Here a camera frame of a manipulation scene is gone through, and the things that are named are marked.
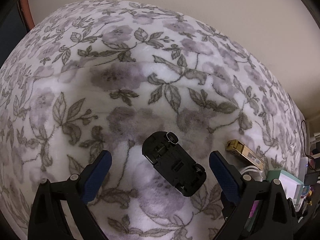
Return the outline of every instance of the floral blanket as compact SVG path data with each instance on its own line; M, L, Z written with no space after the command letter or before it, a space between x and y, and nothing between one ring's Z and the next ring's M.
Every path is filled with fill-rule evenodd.
M224 220L208 156L219 150L243 166L225 152L228 140L255 151L265 173L298 172L303 116L290 96L246 49L181 13L115 0L65 5L24 37L0 77L0 204L24 235L39 181L80 173L102 149L113 163L88 206L110 240L212 239ZM141 154L160 130L206 168L190 198Z

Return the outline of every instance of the black cable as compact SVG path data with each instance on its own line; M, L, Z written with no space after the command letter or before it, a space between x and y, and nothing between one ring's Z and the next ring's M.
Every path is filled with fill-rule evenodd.
M304 124L305 124L305 126L306 126L306 131L307 131L307 123L306 123L306 120L302 120L302 121L301 121L301 125L300 125L301 131L302 131L302 135L303 135L303 151L304 151L304 155L305 155L307 158L315 161L315 158L314 158L314 157L312 157L311 155L307 155L307 154L306 154L306 147L305 147L305 141L306 141L306 139L305 139L305 137L304 137L304 132L303 132L303 129L302 129L302 123L303 123L303 122L304 122ZM311 167L311 165L309 165L309 162L308 162L308 167L309 167L311 170L313 170L313 171L317 171L316 169L314 169L313 167Z

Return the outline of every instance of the gold box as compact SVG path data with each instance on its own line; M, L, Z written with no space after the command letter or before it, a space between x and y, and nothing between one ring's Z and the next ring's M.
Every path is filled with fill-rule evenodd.
M226 151L246 162L248 165L254 165L263 171L264 161L240 141L228 141Z

